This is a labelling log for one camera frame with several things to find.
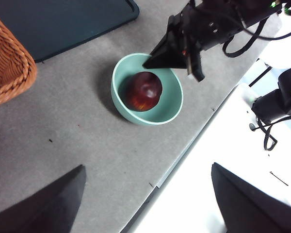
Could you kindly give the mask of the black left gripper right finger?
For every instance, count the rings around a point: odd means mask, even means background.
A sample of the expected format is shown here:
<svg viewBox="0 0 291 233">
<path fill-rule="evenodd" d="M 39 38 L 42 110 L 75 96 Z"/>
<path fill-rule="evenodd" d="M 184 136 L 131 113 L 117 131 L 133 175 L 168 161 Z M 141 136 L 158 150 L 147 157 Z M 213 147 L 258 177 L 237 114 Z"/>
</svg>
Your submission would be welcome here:
<svg viewBox="0 0 291 233">
<path fill-rule="evenodd" d="M 218 163 L 211 166 L 217 204 L 228 233 L 291 233 L 291 207 Z"/>
</svg>

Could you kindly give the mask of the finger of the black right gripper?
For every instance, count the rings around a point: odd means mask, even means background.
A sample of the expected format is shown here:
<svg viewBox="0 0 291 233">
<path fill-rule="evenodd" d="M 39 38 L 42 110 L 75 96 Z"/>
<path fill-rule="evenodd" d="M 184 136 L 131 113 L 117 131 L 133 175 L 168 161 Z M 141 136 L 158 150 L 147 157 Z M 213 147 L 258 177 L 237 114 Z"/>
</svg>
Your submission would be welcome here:
<svg viewBox="0 0 291 233">
<path fill-rule="evenodd" d="M 188 77 L 198 82 L 204 80 L 205 75 L 202 72 L 201 56 L 198 49 L 191 49 L 186 57 Z"/>
<path fill-rule="evenodd" d="M 177 68 L 185 69 L 186 59 L 182 55 L 182 30 L 180 14 L 171 15 L 168 19 L 166 33 L 143 63 L 146 69 Z"/>
</svg>

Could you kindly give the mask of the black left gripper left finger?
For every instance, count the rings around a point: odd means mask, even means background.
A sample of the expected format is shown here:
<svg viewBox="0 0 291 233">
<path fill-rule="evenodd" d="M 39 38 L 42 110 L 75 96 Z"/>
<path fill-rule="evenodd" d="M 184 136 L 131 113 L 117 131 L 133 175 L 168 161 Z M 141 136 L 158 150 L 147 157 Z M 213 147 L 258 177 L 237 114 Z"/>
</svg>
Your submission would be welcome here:
<svg viewBox="0 0 291 233">
<path fill-rule="evenodd" d="M 79 165 L 28 198 L 0 212 L 0 233 L 69 233 L 86 183 Z"/>
</svg>

